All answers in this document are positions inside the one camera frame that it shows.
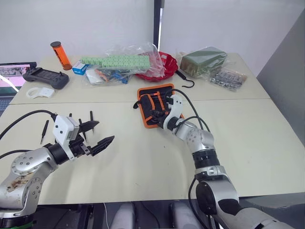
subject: plastic bag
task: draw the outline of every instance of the plastic bag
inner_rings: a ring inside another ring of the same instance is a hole
[[[219,73],[211,76],[210,83],[216,84],[231,91],[237,91],[246,81],[245,74],[223,68]]]
[[[207,47],[187,55],[181,60],[180,69],[189,76],[208,79],[221,70],[227,54],[215,47]]]
[[[144,73],[148,77],[162,77],[164,67],[159,52],[152,43],[129,47],[116,46],[102,57],[83,57],[89,63],[86,78],[92,85],[126,84],[131,75]]]

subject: gray wall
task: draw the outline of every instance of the gray wall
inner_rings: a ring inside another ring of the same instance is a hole
[[[305,12],[257,79],[305,145]]]

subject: white plastic part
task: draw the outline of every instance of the white plastic part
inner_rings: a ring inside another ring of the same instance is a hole
[[[37,97],[50,98],[54,92],[53,89],[47,87],[33,87],[27,91],[26,95],[30,99],[35,99]]]
[[[167,130],[167,124],[171,118],[173,118],[173,117],[180,118],[180,115],[181,115],[182,109],[183,109],[182,98],[179,95],[173,94],[171,96],[171,98],[173,99],[173,104],[172,105],[168,104],[168,107],[171,109],[171,111],[168,114],[168,116],[166,117],[166,119],[164,120],[164,123],[163,123],[164,130]]]
[[[69,148],[69,142],[75,140],[78,131],[78,124],[72,119],[72,117],[65,117],[58,115],[55,119],[53,134],[56,141],[61,145],[69,160],[74,160],[75,157]]]

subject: blue box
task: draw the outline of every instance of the blue box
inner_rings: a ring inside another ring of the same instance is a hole
[[[84,75],[85,74],[85,71],[87,69],[89,65],[88,64],[83,64],[81,63],[80,61],[78,61],[73,67],[72,67],[72,70],[75,74],[78,74],[78,75]]]

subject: red basket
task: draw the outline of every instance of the red basket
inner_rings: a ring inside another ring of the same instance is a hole
[[[164,52],[159,52],[159,54],[161,56],[161,60],[162,60],[163,66],[164,66],[164,76],[148,77],[143,74],[136,74],[136,76],[138,76],[141,79],[151,81],[151,82],[157,82],[157,81],[165,80],[165,79],[172,77],[174,75],[175,71],[178,70],[177,61],[170,54],[167,54]]]

